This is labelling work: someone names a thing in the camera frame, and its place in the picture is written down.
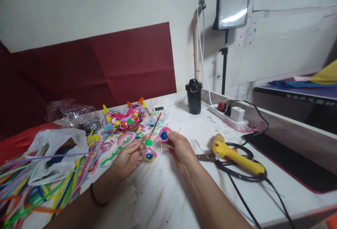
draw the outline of maroon paper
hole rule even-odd
[[[0,54],[0,140],[43,124],[46,104],[113,107],[176,92],[169,23]]]

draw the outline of white plastic bag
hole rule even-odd
[[[66,128],[58,130],[49,129],[38,132],[27,153],[34,152],[49,143],[49,148],[46,151],[45,156],[54,155],[56,151],[70,138],[73,139],[76,145],[74,146],[74,148],[68,151],[67,155],[88,153],[89,146],[87,145],[87,137],[85,136],[85,131],[76,128]],[[38,186],[64,179],[73,169],[77,160],[82,157],[83,155],[65,156],[61,162],[55,163],[49,168],[46,168],[46,163],[51,158],[42,159],[36,164],[32,175],[29,178],[28,185]]]

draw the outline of power strip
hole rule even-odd
[[[218,110],[218,105],[211,105],[209,107],[209,109],[212,113],[217,115],[223,121],[227,120],[229,122],[229,124],[236,130],[240,130],[241,128],[245,128],[249,125],[249,121],[246,120],[246,119],[243,119],[240,122],[236,122],[236,121],[232,120],[231,117],[227,116],[226,114],[224,114],[223,112],[220,112]]]

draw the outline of red switch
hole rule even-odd
[[[220,103],[218,104],[218,110],[219,110],[220,112],[225,112],[225,110],[226,110],[226,104],[225,104],[224,102],[220,102]]]

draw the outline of blue fabric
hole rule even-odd
[[[286,81],[286,80],[279,80],[279,81],[272,81],[270,84],[281,86],[281,87],[292,87],[292,88],[337,88],[337,84],[335,85],[322,85],[319,83],[313,83],[310,81]]]

